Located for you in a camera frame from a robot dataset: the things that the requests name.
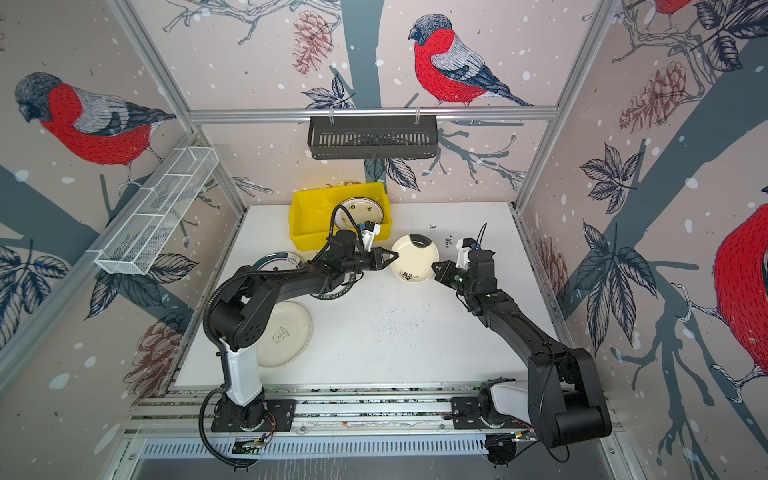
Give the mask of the cream floral plate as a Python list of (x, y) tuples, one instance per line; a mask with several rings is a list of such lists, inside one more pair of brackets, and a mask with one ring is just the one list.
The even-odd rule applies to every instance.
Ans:
[(422, 234), (408, 234), (399, 238), (392, 247), (398, 258), (390, 269), (400, 280), (420, 283), (434, 277), (432, 264), (438, 262), (439, 251), (435, 243)]
[(334, 214), (334, 225), (339, 229), (353, 229), (353, 224), (362, 225), (366, 221), (375, 224), (383, 223), (384, 210), (373, 199), (354, 197), (342, 201), (341, 206), (350, 213), (353, 222), (350, 221), (349, 216), (342, 209), (338, 209)]

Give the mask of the green rim Hao Wei plate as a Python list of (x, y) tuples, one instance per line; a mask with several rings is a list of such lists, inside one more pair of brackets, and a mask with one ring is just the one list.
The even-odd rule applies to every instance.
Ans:
[(354, 285), (364, 277), (363, 273), (351, 274), (349, 279), (332, 291), (312, 294), (311, 297), (322, 301), (332, 301), (341, 298), (351, 291)]

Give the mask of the plain cream plate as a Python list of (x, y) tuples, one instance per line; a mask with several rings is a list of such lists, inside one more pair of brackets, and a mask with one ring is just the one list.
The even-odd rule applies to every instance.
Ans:
[(306, 349), (312, 332), (313, 322), (306, 308), (290, 301), (278, 303), (256, 342), (258, 365), (276, 368), (291, 362)]

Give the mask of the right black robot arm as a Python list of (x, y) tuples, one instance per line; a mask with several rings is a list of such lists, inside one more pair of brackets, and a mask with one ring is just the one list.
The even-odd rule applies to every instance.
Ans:
[(523, 313), (497, 286), (493, 255), (475, 248), (461, 265), (432, 264), (435, 280), (454, 290), (465, 309), (526, 364), (523, 383), (498, 378), (482, 384), (480, 418), (491, 427), (510, 420), (526, 424), (548, 448), (609, 436), (612, 421), (592, 355), (554, 339)]

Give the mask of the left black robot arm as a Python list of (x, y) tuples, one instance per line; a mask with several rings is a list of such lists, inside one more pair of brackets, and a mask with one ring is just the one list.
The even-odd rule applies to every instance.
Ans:
[(275, 305), (304, 295), (330, 293), (352, 284), (366, 271), (389, 267), (399, 254), (367, 246), (364, 234), (340, 230), (299, 269), (266, 271), (243, 266), (212, 294), (202, 315), (203, 330), (218, 348), (223, 382), (217, 389), (220, 411), (234, 425), (254, 430), (267, 415), (257, 365), (257, 341), (264, 335)]

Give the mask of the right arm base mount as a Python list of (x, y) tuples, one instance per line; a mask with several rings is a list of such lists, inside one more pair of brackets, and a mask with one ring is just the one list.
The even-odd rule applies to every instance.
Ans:
[(489, 400), (479, 397), (452, 397), (450, 404), (448, 418), (457, 430), (531, 429), (526, 421), (496, 411)]

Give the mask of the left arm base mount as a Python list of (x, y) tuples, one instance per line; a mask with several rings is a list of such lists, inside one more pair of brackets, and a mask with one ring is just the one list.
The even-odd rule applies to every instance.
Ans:
[(288, 432), (296, 406), (293, 399), (259, 398), (240, 406), (225, 396), (214, 408), (211, 430), (215, 433)]

